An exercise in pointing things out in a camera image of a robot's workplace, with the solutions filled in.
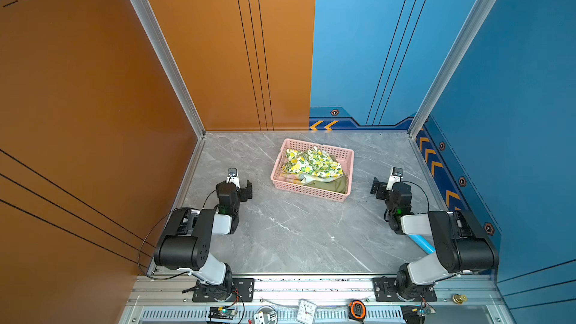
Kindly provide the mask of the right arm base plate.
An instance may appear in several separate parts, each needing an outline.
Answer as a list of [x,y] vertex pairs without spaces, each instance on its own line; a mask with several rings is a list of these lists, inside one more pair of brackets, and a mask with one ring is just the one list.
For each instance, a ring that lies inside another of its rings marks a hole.
[[393,277],[372,279],[373,291],[378,302],[436,302],[437,295],[431,285],[416,285],[410,280],[398,282]]

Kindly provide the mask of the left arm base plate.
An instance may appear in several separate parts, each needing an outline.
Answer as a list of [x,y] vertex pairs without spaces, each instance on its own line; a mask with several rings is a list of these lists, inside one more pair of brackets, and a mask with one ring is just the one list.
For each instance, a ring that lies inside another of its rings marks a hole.
[[252,277],[232,277],[220,285],[198,284],[193,291],[195,303],[234,302],[240,298],[244,303],[254,298],[255,280]]

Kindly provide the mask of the pink plastic basket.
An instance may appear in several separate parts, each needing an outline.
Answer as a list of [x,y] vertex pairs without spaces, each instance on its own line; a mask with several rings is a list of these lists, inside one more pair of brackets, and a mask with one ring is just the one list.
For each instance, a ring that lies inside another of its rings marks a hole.
[[348,148],[285,139],[271,181],[282,191],[342,203],[352,190],[354,156]]

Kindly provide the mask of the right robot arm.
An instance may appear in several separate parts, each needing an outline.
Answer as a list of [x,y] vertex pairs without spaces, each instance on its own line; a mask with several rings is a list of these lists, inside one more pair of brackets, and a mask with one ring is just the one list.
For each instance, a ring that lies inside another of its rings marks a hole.
[[471,211],[412,212],[412,187],[398,177],[387,182],[373,180],[370,192],[385,202],[385,221],[397,235],[430,236],[433,251],[425,257],[406,262],[395,277],[373,280],[379,302],[424,299],[435,301],[434,285],[466,271],[477,273],[496,269],[500,258]]

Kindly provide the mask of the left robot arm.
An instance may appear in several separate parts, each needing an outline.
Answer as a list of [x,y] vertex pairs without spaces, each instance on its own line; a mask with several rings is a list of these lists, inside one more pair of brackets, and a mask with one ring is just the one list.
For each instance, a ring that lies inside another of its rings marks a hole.
[[239,187],[222,181],[215,187],[215,208],[178,208],[168,217],[154,249],[154,263],[196,278],[182,292],[197,295],[197,302],[234,301],[241,297],[232,269],[210,253],[213,236],[232,235],[239,225],[240,204],[253,198],[253,185]]

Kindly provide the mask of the lemon print skirt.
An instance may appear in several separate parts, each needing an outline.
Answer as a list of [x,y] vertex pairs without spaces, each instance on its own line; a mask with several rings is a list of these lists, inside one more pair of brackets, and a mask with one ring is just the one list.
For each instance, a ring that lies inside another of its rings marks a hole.
[[344,177],[341,164],[330,154],[316,146],[305,151],[288,148],[286,162],[280,174],[289,182],[308,185],[312,182],[329,183]]

